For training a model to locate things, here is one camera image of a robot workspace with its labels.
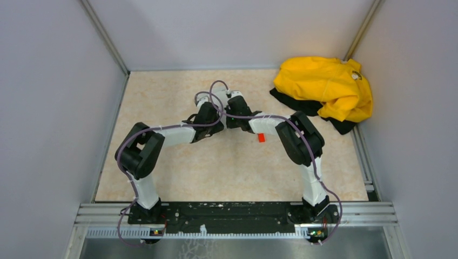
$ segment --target folded garment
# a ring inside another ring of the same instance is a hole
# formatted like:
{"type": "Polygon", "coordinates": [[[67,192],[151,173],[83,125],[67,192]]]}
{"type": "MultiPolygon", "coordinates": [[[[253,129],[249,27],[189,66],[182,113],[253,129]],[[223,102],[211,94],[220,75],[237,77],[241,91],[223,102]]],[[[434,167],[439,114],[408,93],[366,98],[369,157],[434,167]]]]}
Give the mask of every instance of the folded garment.
{"type": "Polygon", "coordinates": [[[322,118],[360,122],[372,115],[371,88],[360,70],[352,59],[291,58],[281,65],[274,85],[295,100],[321,102],[322,118]]]}
{"type": "MultiPolygon", "coordinates": [[[[275,97],[275,99],[279,100],[282,104],[288,106],[289,108],[295,111],[302,111],[307,116],[317,116],[318,110],[323,107],[319,101],[298,101],[294,98],[277,91],[276,88],[270,90],[270,94],[275,97]]],[[[341,134],[345,135],[348,132],[352,131],[354,126],[356,125],[355,122],[344,120],[338,121],[334,118],[322,118],[325,121],[330,121],[334,128],[341,134]]]]}

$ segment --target white wall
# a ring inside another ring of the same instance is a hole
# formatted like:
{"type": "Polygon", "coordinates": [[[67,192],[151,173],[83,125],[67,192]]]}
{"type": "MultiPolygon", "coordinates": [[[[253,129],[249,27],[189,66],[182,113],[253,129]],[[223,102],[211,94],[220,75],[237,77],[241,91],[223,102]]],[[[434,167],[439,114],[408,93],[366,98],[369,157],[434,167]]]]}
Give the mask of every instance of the white wall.
{"type": "Polygon", "coordinates": [[[456,258],[458,2],[387,1],[355,59],[374,97],[361,126],[413,258],[456,258]]]}
{"type": "Polygon", "coordinates": [[[343,58],[372,0],[90,0],[130,70],[343,58]]]}
{"type": "Polygon", "coordinates": [[[61,258],[124,76],[77,1],[1,1],[0,35],[0,258],[61,258]]]}

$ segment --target table top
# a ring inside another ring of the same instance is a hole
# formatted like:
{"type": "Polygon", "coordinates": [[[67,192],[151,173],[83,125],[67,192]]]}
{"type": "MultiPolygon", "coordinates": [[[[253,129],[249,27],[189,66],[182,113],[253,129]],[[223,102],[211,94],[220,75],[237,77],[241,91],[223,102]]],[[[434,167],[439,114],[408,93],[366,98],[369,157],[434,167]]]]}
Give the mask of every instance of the table top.
{"type": "MultiPolygon", "coordinates": [[[[215,80],[239,90],[252,111],[289,117],[295,111],[269,94],[278,70],[132,72],[114,128],[96,201],[130,201],[133,190],[114,160],[132,126],[177,124],[197,113],[193,97],[215,80]]],[[[350,134],[340,135],[330,122],[309,117],[325,139],[323,181],[343,201],[367,201],[361,168],[350,134]]],[[[300,201],[299,167],[278,137],[226,129],[193,144],[164,148],[153,171],[163,201],[300,201]]]]}

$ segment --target yellow cloth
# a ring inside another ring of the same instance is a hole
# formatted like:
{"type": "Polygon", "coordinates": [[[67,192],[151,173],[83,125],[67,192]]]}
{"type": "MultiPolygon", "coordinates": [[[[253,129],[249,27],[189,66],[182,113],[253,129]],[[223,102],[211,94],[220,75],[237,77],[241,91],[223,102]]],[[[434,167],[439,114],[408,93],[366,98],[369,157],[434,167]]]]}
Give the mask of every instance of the yellow cloth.
{"type": "Polygon", "coordinates": [[[369,82],[361,65],[350,59],[298,57],[283,62],[275,88],[296,100],[320,101],[318,115],[339,121],[360,122],[372,115],[369,82]]]}

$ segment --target red object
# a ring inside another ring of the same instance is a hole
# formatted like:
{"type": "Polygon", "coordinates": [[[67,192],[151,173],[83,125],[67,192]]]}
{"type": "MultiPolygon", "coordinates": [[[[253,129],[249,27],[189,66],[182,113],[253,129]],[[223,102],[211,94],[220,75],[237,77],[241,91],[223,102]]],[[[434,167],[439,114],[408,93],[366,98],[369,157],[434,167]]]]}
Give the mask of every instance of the red object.
{"type": "Polygon", "coordinates": [[[266,142],[266,137],[264,136],[264,133],[259,133],[258,139],[259,139],[259,143],[266,142]]]}

